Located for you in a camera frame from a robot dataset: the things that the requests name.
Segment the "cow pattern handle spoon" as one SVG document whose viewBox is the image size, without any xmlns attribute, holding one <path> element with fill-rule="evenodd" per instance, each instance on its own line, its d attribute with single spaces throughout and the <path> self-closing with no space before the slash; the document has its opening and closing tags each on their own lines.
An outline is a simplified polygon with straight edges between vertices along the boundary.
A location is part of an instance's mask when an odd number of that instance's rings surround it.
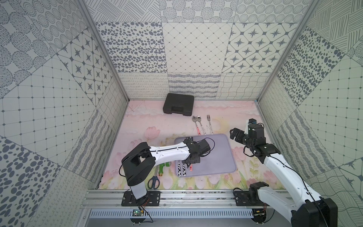
<svg viewBox="0 0 363 227">
<path fill-rule="evenodd" d="M 177 169 L 177 175 L 180 177 L 181 176 L 181 165 L 180 165 L 180 162 L 178 162 L 177 167 L 178 167 L 178 169 Z"/>
</svg>

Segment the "pink handle spoon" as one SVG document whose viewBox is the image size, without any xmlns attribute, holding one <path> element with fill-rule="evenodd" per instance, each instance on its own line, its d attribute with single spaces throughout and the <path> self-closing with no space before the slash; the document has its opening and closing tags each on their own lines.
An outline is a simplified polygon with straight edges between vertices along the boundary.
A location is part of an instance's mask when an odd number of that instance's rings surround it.
<svg viewBox="0 0 363 227">
<path fill-rule="evenodd" d="M 198 125 L 197 125 L 197 117 L 192 116 L 192 121 L 195 123 L 198 135 L 201 135 L 200 129 L 199 129 Z"/>
</svg>

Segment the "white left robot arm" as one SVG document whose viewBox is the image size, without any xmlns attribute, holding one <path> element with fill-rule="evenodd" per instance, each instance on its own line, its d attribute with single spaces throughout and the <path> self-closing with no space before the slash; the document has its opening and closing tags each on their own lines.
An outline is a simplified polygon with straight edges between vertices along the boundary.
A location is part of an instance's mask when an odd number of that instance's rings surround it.
<svg viewBox="0 0 363 227">
<path fill-rule="evenodd" d="M 137 203 L 143 205 L 148 199 L 145 180 L 154 167 L 172 161 L 181 161 L 189 167 L 200 163 L 200 159 L 209 155 L 212 149 L 206 139 L 194 141 L 192 137 L 164 147 L 142 142 L 121 160 L 119 175 L 126 179 Z"/>
</svg>

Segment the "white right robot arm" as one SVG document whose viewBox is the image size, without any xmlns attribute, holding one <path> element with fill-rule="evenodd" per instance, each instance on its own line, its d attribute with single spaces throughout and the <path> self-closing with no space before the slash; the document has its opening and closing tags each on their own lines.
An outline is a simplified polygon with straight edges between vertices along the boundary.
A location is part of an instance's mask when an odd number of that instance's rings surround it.
<svg viewBox="0 0 363 227">
<path fill-rule="evenodd" d="M 250 157 L 256 157 L 277 177 L 292 200 L 277 193 L 267 183 L 256 182 L 249 186 L 247 192 L 234 188 L 236 205 L 244 200 L 253 205 L 268 205 L 293 227 L 336 227 L 338 208 L 335 202 L 331 198 L 323 198 L 312 189 L 291 168 L 278 148 L 266 142 L 264 128 L 264 124 L 250 119 L 245 131 L 231 129 L 230 138 L 248 148 L 251 151 Z"/>
</svg>

